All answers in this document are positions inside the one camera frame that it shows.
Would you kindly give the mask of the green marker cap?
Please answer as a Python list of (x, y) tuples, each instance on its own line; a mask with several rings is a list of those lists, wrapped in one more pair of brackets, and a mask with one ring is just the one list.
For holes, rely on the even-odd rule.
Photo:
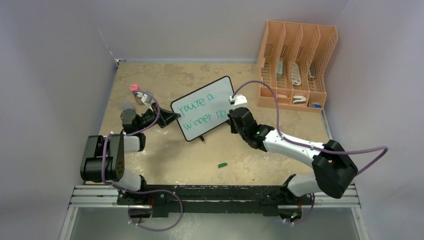
[(218, 168), (222, 168), (222, 167), (225, 167), (225, 166), (227, 166), (228, 164), (226, 163), (226, 162), (223, 162), (223, 163), (219, 163), (218, 164)]

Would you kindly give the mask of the white whiteboard black frame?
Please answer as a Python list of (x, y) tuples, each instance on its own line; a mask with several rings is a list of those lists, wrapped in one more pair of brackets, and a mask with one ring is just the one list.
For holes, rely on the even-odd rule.
[(172, 101), (170, 108), (180, 115), (177, 123), (184, 139), (191, 142), (225, 123), (233, 94), (231, 78), (224, 76)]

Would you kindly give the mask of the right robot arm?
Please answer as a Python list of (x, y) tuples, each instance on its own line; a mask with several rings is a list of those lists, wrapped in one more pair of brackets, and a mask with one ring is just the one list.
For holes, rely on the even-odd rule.
[(251, 148), (287, 156), (312, 169), (308, 174), (294, 174), (284, 182), (280, 196), (288, 204), (318, 192), (340, 199), (358, 173), (337, 141), (308, 142), (279, 135), (276, 128), (258, 124), (246, 107), (231, 110), (228, 117), (231, 133), (239, 134)]

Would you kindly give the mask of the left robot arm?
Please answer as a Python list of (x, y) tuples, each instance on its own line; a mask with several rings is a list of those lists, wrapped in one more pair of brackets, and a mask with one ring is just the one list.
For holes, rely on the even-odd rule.
[(154, 125), (165, 128), (180, 117), (180, 113), (161, 109), (156, 103), (143, 114), (137, 114), (132, 108), (123, 110), (120, 114), (120, 133), (91, 135), (87, 138), (79, 170), (82, 180), (130, 191), (132, 201), (138, 205), (146, 203), (149, 191), (143, 187), (145, 180), (141, 175), (126, 169), (125, 154), (144, 150), (146, 136), (141, 130)]

